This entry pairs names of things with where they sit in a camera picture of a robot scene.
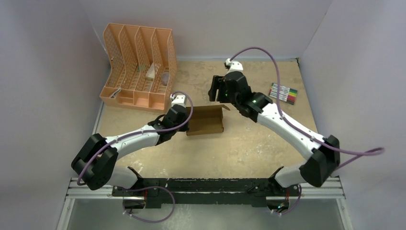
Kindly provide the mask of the brown cardboard box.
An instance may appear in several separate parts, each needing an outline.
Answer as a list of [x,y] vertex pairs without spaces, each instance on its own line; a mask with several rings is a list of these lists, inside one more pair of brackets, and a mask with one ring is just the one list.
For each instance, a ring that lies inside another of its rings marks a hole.
[[230,111],[226,105],[194,106],[187,136],[217,134],[224,132],[223,110]]

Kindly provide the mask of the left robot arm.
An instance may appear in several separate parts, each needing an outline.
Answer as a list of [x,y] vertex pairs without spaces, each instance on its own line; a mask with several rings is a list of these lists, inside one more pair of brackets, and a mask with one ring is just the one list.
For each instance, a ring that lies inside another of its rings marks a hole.
[[71,163],[78,174],[78,185],[97,190],[104,185],[124,188],[131,196],[142,192],[141,176],[130,166],[116,166],[116,162],[135,151],[160,145],[177,132],[188,128],[189,111],[184,105],[173,105],[165,115],[159,115],[140,129],[118,136],[91,135]]

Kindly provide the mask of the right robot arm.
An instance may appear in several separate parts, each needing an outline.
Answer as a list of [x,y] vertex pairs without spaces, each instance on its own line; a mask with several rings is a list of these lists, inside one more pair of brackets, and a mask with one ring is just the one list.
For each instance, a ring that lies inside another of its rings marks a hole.
[[232,104],[239,113],[253,122],[274,131],[291,144],[305,159],[305,163],[280,167],[269,178],[269,189],[280,195],[291,185],[308,183],[321,187],[340,164],[339,140],[333,135],[325,138],[312,130],[309,137],[288,125],[305,127],[285,113],[279,113],[272,99],[261,92],[252,92],[242,72],[233,71],[225,76],[214,75],[208,91],[209,100]]

